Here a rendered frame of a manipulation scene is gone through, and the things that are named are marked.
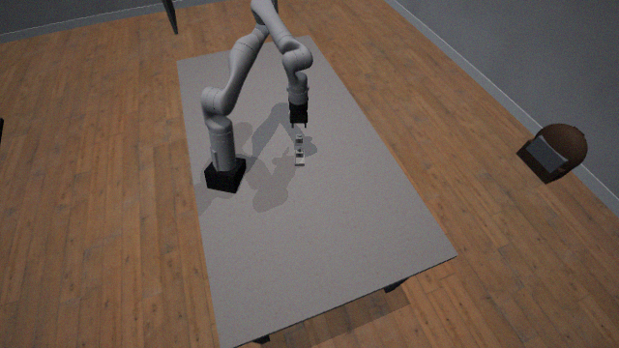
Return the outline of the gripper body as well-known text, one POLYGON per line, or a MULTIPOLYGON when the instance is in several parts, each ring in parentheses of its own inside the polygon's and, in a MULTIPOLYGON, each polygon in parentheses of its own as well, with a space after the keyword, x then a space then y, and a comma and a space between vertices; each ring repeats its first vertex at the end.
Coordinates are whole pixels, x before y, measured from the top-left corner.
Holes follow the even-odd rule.
POLYGON ((303 94, 293 94, 289 91, 288 85, 286 86, 286 91, 289 91, 288 101, 291 124, 305 124, 308 122, 308 90, 303 94))

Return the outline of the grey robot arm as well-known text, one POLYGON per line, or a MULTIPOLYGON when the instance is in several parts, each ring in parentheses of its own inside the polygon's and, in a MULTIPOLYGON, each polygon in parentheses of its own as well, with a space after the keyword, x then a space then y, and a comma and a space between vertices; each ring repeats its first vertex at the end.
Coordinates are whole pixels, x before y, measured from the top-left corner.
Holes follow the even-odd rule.
POLYGON ((209 86, 201 93, 201 109, 209 132, 212 162, 217 171, 229 171, 236 167, 232 122, 225 116, 232 112, 245 79, 269 34, 283 55, 282 64, 288 77, 289 91, 303 94, 308 90, 308 78, 299 71, 311 67, 312 54, 306 46, 295 40, 272 2, 251 0, 251 12, 256 25, 250 34, 236 41, 229 53, 230 77, 226 87, 221 89, 209 86))

